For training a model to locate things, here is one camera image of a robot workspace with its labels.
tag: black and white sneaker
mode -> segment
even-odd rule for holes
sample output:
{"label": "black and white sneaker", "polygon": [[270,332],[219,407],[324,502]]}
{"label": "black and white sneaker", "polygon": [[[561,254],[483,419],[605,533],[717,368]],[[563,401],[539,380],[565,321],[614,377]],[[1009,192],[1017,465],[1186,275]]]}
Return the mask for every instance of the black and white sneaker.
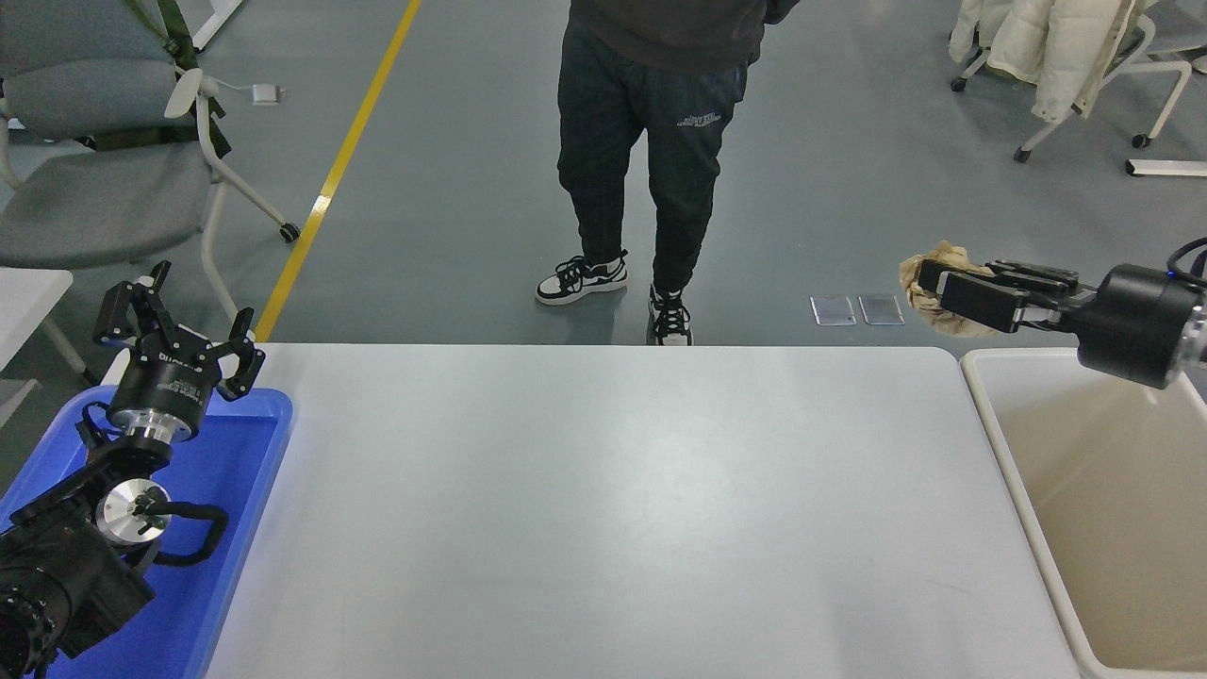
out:
{"label": "black and white sneaker", "polygon": [[654,341],[660,347],[692,346],[692,314],[683,305],[683,291],[659,292],[649,286],[649,316]]}
{"label": "black and white sneaker", "polygon": [[536,299],[542,304],[558,306],[576,302],[591,292],[619,289],[629,282],[629,269],[624,265],[628,250],[606,264],[591,265],[582,254],[573,256],[560,264],[553,275],[541,281],[536,287]]}

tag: chair backrest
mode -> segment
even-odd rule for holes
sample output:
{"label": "chair backrest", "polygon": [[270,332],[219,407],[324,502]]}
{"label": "chair backrest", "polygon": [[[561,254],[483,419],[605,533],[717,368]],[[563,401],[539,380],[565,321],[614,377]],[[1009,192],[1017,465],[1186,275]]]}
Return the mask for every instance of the chair backrest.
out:
{"label": "chair backrest", "polygon": [[0,0],[0,77],[8,109],[46,139],[194,124],[163,117],[175,64],[123,0]]}

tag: dark sweatshirt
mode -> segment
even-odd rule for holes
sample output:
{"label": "dark sweatshirt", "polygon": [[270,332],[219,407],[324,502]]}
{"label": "dark sweatshirt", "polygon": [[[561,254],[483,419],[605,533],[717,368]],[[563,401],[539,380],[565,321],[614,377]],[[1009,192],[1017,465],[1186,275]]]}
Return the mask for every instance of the dark sweatshirt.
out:
{"label": "dark sweatshirt", "polygon": [[571,0],[570,13],[607,46],[651,68],[705,74],[750,63],[763,24],[799,0]]}

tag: white cord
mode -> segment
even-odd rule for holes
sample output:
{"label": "white cord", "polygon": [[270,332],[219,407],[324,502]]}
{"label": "white cord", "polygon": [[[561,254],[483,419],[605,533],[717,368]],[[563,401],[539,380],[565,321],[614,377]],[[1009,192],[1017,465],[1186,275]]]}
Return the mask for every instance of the white cord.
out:
{"label": "white cord", "polygon": [[250,89],[251,89],[251,86],[250,86],[250,84],[247,84],[247,86],[245,86],[245,87],[239,87],[238,84],[231,84],[229,82],[226,82],[226,81],[223,81],[223,80],[218,80],[218,78],[216,78],[216,77],[214,78],[214,82],[216,82],[216,83],[221,84],[222,87],[226,87],[226,88],[229,88],[229,89],[238,89],[238,90],[240,90],[240,92],[246,92],[246,90],[250,90]]}

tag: beige bin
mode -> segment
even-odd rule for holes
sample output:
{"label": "beige bin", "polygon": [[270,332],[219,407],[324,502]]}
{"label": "beige bin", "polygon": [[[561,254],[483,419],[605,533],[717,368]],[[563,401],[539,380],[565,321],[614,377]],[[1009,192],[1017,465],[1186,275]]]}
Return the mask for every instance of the beige bin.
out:
{"label": "beige bin", "polygon": [[1081,675],[1207,679],[1207,406],[1074,350],[961,365]]}

